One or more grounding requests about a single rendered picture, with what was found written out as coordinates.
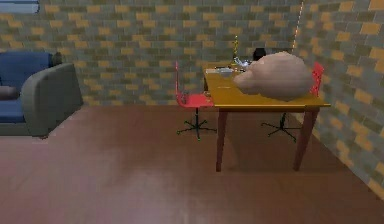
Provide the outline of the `grey flat dish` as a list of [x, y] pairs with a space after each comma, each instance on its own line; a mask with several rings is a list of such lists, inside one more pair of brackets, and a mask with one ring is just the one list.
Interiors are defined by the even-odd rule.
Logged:
[[228, 67], [225, 68], [209, 68], [205, 69], [206, 74], [231, 74], [234, 70]]

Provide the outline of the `yellow candlestick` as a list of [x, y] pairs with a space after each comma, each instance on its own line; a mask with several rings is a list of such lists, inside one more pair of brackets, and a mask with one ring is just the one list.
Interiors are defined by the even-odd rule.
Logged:
[[239, 44], [238, 36], [235, 35], [234, 41], [233, 41], [232, 61], [230, 63], [231, 67], [234, 67], [234, 66], [238, 65], [238, 63], [237, 63], [237, 61], [238, 61], [238, 55], [237, 55], [238, 54], [238, 44]]

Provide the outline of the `large tan lumpy object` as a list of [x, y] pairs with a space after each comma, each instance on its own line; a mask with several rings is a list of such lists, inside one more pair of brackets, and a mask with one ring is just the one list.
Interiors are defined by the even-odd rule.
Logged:
[[244, 94], [260, 94], [281, 101], [291, 101], [308, 94], [314, 84], [304, 61], [286, 51], [253, 61], [233, 81]]

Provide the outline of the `yellow wooden table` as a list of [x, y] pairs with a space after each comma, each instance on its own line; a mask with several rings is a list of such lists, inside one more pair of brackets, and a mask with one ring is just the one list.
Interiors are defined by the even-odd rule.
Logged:
[[309, 139], [312, 135], [318, 113], [322, 107], [330, 107], [329, 103], [311, 93], [289, 102], [263, 97], [261, 95], [243, 94], [233, 83], [231, 78], [224, 78], [219, 73], [207, 73], [207, 69], [215, 66], [228, 65], [228, 62], [204, 62], [204, 89], [208, 90], [214, 106], [218, 109], [218, 128], [216, 143], [216, 171], [221, 171], [223, 150], [226, 134], [227, 116], [230, 112], [288, 112], [303, 113], [303, 124], [300, 128], [293, 169], [301, 167]]

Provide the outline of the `blue and grey sofa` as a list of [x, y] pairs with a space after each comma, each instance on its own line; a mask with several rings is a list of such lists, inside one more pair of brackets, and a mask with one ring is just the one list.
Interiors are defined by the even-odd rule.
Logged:
[[44, 139], [83, 105], [75, 66], [59, 52], [1, 52], [0, 86], [20, 92], [0, 101], [0, 136]]

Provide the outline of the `red swivel chair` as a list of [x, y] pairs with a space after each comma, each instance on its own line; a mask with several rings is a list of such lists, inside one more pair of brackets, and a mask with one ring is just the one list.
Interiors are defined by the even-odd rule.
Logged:
[[[190, 123], [189, 121], [185, 120], [184, 123], [189, 125], [189, 128], [186, 128], [183, 130], [177, 130], [176, 133], [180, 135], [182, 132], [195, 130], [197, 140], [200, 141], [201, 140], [200, 131], [207, 129], [206, 127], [204, 127], [204, 124], [207, 123], [207, 120], [202, 120], [202, 121], [199, 120], [199, 109], [213, 107], [214, 103], [212, 101], [212, 98], [209, 95], [207, 95], [205, 92], [190, 94], [189, 92], [180, 90], [178, 62], [175, 62], [175, 97], [176, 97], [176, 102], [179, 106], [187, 109], [193, 108], [195, 110], [194, 123]], [[216, 132], [215, 128], [208, 128], [207, 130]]]
[[[324, 73], [324, 67], [320, 63], [315, 62], [313, 69], [312, 69], [312, 78], [314, 80], [314, 84], [312, 85], [312, 87], [310, 89], [310, 93], [314, 96], [319, 95], [319, 89], [320, 89], [323, 73]], [[268, 134], [268, 137], [270, 137], [271, 135], [273, 135], [279, 131], [282, 131], [282, 132], [286, 133], [287, 135], [289, 135], [293, 139], [293, 141], [296, 141], [296, 138], [290, 133], [290, 130], [298, 130], [298, 127], [287, 128], [285, 126], [286, 117], [287, 117], [287, 113], [284, 112], [282, 114], [280, 120], [279, 120], [278, 126], [275, 126], [275, 125], [272, 125], [269, 123], [265, 123], [265, 122], [262, 123], [262, 126], [270, 126], [270, 127], [274, 128], [274, 131], [270, 132]]]

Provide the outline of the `small silver object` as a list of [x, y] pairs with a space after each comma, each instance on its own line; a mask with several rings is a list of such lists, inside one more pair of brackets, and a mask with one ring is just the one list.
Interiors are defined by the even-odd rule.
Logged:
[[250, 64], [251, 64], [251, 62], [249, 61], [249, 60], [241, 60], [239, 57], [235, 57], [234, 58], [234, 62], [238, 65], [238, 66], [240, 66], [240, 67], [243, 67], [243, 68], [246, 68], [246, 67], [248, 67]]

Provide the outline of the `brown sofa cushion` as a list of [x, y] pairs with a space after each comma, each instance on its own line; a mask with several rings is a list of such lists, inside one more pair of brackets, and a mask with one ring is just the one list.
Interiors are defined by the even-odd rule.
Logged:
[[16, 100], [20, 92], [13, 86], [0, 86], [0, 101]]

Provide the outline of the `window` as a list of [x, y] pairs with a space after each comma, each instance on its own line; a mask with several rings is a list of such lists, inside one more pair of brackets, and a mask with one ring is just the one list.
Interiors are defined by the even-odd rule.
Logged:
[[0, 0], [0, 13], [36, 14], [39, 10], [39, 0]]

